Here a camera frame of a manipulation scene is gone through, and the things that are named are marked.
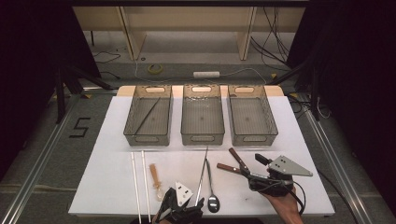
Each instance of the spoon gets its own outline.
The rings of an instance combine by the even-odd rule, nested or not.
[[[158,180],[157,169],[155,168],[155,164],[151,164],[149,166],[151,171],[152,179],[154,180],[154,188],[156,189],[157,201],[163,201],[163,190],[161,189],[161,182]]]
[[[207,172],[209,174],[209,184],[210,184],[210,192],[211,192],[210,197],[207,200],[207,208],[211,213],[217,213],[220,210],[220,201],[218,197],[216,197],[216,195],[213,193],[212,174],[210,172],[210,164],[208,159],[206,159],[206,166],[207,166]]]

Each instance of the black tape mark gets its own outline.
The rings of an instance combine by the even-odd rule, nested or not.
[[[84,130],[84,133],[82,135],[69,135],[69,138],[85,137],[85,133],[88,131],[88,127],[78,127],[79,121],[82,119],[91,119],[91,118],[78,118],[74,130]]]

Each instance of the brown handle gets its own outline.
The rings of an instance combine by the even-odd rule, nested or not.
[[[157,169],[155,168],[155,164],[150,164],[149,170],[151,171],[152,179],[154,180],[154,187],[159,188],[161,182],[158,180]]]
[[[238,156],[238,154],[236,154],[235,149],[233,149],[233,147],[230,147],[230,149],[228,149],[231,153],[231,155],[233,155],[233,157],[239,162],[239,164],[241,166],[243,166],[245,169],[247,169],[247,166],[245,165],[245,163],[242,161],[242,159]]]
[[[225,171],[229,171],[229,172],[234,173],[234,174],[241,175],[241,171],[238,168],[235,168],[235,167],[223,164],[223,163],[218,163],[217,167],[219,169],[222,169],[222,170],[225,170]]]

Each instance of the gray carpet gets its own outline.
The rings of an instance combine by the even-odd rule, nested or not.
[[[220,71],[221,74],[230,74],[243,68],[254,68],[260,71],[265,79],[269,81],[274,69],[265,68],[263,65],[222,65],[222,64],[164,64],[163,73],[150,75],[147,72],[149,64],[140,63],[137,75],[151,81],[168,80],[167,84],[183,84],[185,82],[206,82],[205,80],[186,80],[192,78],[193,71]],[[111,72],[120,77],[116,79],[109,74],[103,74],[103,81],[113,85],[148,85],[153,82],[139,80],[134,76],[135,65],[133,63],[106,63],[99,64],[101,71]],[[258,75],[247,70],[228,77],[217,78],[218,83],[252,84],[262,83]],[[93,86],[86,80],[82,80],[85,86]],[[282,83],[284,92],[292,91],[294,80]],[[87,162],[91,156],[96,137],[106,115],[111,94],[93,94],[91,98],[81,98],[75,107],[64,132],[54,149],[48,164],[38,180],[38,185],[51,186],[55,189],[47,190],[37,188],[26,204],[18,223],[130,223],[132,217],[95,217],[81,218],[67,214],[68,207],[73,200],[75,190],[84,173]],[[41,120],[37,123],[34,133],[27,142],[26,149],[21,151],[19,157],[14,161],[6,177],[1,182],[0,192],[0,214],[4,214],[7,206],[12,202],[18,185],[23,183],[29,174],[41,149],[46,144],[56,121],[56,103],[51,101],[43,113]],[[311,152],[311,156],[318,169],[324,173],[338,187],[337,180],[332,168],[324,156],[323,150],[316,138],[306,116],[296,114],[298,123],[302,130],[304,140]],[[88,127],[85,137],[70,138],[70,135],[82,134],[82,130],[75,130],[78,118],[84,119],[80,126]],[[374,223],[396,223],[396,219],[389,211],[381,196],[377,193],[375,186],[367,177],[367,174],[359,164],[359,160],[353,157],[347,145],[342,131],[336,121],[332,118],[322,119],[322,126],[331,138],[332,145],[343,163],[346,172],[352,180],[357,192],[362,197],[368,213]],[[331,202],[335,208],[335,214],[331,217],[304,217],[304,223],[353,223],[352,215],[341,200],[333,187],[322,178],[325,189],[329,193]],[[264,223],[282,223],[278,217],[260,217]]]

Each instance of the white power strip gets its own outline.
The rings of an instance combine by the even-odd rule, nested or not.
[[[220,77],[220,72],[194,72],[195,78]]]

